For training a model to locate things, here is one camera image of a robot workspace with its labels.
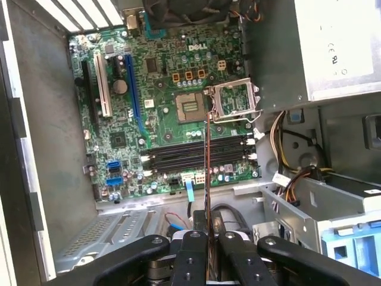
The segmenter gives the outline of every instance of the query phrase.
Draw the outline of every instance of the screw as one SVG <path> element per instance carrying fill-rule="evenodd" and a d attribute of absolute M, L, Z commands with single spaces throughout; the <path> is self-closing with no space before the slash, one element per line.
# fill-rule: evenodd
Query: screw
<path fill-rule="evenodd" d="M 158 238 L 158 237 L 156 237 L 154 240 L 152 240 L 153 244 L 160 244 L 162 242 L 163 242 L 163 240 L 161 238 Z"/>
<path fill-rule="evenodd" d="M 260 274 L 254 274 L 254 278 L 257 281 L 261 281 L 262 280 L 262 276 Z"/>
<path fill-rule="evenodd" d="M 190 234 L 191 237 L 200 237 L 200 234 L 196 231 L 193 231 L 193 233 Z"/>
<path fill-rule="evenodd" d="M 276 244 L 275 240 L 272 238 L 268 238 L 264 242 L 267 243 L 268 245 L 275 245 Z"/>
<path fill-rule="evenodd" d="M 227 233 L 225 233 L 225 237 L 227 237 L 227 238 L 233 238 L 233 237 L 235 237 L 236 235 L 234 234 L 234 233 L 232 233 L 232 232 L 227 232 Z"/>

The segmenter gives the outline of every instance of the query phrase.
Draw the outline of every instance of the capacitor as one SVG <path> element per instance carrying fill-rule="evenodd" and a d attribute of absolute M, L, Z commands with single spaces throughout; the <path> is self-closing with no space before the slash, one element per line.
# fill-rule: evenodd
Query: capacitor
<path fill-rule="evenodd" d="M 153 190 L 157 189 L 157 182 L 151 183 L 151 189 L 153 189 Z"/>

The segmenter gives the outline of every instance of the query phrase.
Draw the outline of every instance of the integrated circuit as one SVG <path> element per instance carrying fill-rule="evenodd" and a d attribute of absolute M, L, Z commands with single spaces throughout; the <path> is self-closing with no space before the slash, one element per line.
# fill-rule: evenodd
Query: integrated circuit
<path fill-rule="evenodd" d="M 114 46 L 113 45 L 105 45 L 105 53 L 107 55 L 115 53 Z"/>
<path fill-rule="evenodd" d="M 145 62 L 148 73 L 157 73 L 157 62 L 155 58 L 147 58 Z"/>
<path fill-rule="evenodd" d="M 111 148 L 123 148 L 127 146 L 126 134 L 124 131 L 110 133 Z"/>

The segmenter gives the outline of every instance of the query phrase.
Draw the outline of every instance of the metal bracket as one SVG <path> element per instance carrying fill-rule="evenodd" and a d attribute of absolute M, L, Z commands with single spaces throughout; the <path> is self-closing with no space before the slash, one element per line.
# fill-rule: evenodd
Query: metal bracket
<path fill-rule="evenodd" d="M 222 89 L 224 88 L 232 89 L 233 87 L 240 86 L 240 85 L 246 85 L 249 108 L 246 110 L 233 110 L 230 112 L 230 114 L 225 114 L 222 107 L 222 99 L 221 99 Z M 255 96 L 255 93 L 258 91 L 259 91 L 259 88 L 251 82 L 249 77 L 245 79 L 234 80 L 232 82 L 221 83 L 219 85 L 207 86 L 206 89 L 204 89 L 204 94 L 209 95 L 213 100 L 213 109 L 212 109 L 213 122 L 221 123 L 221 122 L 238 121 L 238 120 L 247 120 L 249 122 L 252 122 L 246 117 L 238 118 L 238 119 L 231 119 L 231 118 L 258 112 L 256 110 L 256 107 L 260 100 L 260 97 Z"/>

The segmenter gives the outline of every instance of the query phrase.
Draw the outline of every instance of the white pci slot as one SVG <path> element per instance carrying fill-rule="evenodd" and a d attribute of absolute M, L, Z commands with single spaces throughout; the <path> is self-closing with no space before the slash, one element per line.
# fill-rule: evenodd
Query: white pci slot
<path fill-rule="evenodd" d="M 96 72 L 96 79 L 98 81 L 99 96 L 101 98 L 102 115 L 103 117 L 113 116 L 111 108 L 110 90 L 108 89 L 106 62 L 101 54 L 94 56 L 94 66 Z"/>

